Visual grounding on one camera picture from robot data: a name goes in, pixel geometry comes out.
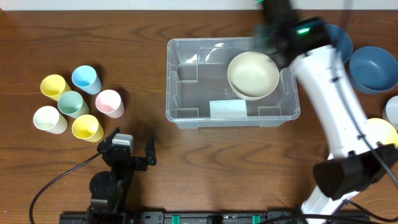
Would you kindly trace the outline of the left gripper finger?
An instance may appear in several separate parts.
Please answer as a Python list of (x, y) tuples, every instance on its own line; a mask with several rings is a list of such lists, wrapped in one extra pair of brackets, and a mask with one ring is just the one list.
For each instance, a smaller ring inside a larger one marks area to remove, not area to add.
[(145, 154), (147, 159), (147, 164), (150, 166), (155, 166), (157, 163), (157, 157), (155, 152), (154, 135), (151, 134), (145, 148)]
[(98, 147), (99, 148), (112, 148), (114, 146), (114, 144), (112, 143), (113, 138), (115, 137), (115, 135), (117, 135), (117, 133), (120, 132), (120, 128), (117, 127), (109, 136), (107, 136), (106, 138), (104, 138), (99, 144)]

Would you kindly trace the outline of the beige large bowl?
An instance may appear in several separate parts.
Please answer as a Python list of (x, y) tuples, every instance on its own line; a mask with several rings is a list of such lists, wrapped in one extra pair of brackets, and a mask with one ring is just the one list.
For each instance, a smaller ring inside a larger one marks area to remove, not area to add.
[(279, 84), (279, 69), (267, 55), (243, 52), (228, 65), (232, 91), (244, 100), (255, 101), (270, 95)]

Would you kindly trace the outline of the dark blue bowl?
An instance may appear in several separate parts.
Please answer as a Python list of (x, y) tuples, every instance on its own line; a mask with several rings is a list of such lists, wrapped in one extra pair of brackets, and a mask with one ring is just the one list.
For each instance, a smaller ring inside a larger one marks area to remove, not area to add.
[(350, 36), (336, 25), (327, 24), (326, 28), (331, 40), (337, 44), (343, 63), (348, 62), (353, 53), (353, 43)]
[(392, 90), (397, 86), (397, 60), (380, 47), (361, 47), (349, 60), (349, 79), (363, 93)]

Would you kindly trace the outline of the clear plastic storage bin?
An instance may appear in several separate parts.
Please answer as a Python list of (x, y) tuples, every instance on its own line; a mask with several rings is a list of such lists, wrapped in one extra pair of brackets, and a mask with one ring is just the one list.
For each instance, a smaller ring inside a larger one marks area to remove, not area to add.
[(243, 100), (231, 89), (232, 59), (258, 51), (252, 37), (172, 39), (167, 44), (166, 117), (181, 129), (227, 126), (277, 127), (301, 114), (297, 82), (286, 68), (265, 98), (246, 101), (243, 118), (211, 118), (210, 101)]

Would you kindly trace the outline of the yellow small bowl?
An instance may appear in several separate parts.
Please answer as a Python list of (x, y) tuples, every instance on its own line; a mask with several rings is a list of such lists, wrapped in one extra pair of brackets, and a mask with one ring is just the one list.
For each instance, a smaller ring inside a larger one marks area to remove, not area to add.
[(390, 123), (380, 118), (371, 118), (367, 122), (382, 144), (393, 144), (397, 147), (397, 131)]

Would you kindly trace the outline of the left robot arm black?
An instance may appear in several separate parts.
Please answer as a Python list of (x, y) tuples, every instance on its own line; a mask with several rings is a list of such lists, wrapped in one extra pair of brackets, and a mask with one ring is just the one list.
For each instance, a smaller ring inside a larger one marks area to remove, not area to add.
[(144, 149), (145, 156), (133, 156), (133, 136), (121, 134), (116, 128), (97, 147), (102, 159), (111, 168), (90, 180), (91, 204), (88, 223), (133, 223), (134, 213), (125, 209), (126, 199), (136, 171), (146, 171), (157, 163), (154, 139)]

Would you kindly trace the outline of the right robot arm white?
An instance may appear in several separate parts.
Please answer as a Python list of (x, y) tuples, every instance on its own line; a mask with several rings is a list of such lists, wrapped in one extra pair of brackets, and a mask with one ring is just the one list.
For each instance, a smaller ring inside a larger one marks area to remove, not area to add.
[(313, 167), (312, 194), (289, 220), (357, 223), (357, 218), (339, 215), (339, 209), (392, 175), (397, 148), (382, 143), (370, 127), (326, 23), (319, 17), (301, 19), (289, 1), (263, 0), (261, 6), (267, 27), (261, 37), (304, 87), (329, 148), (328, 159)]

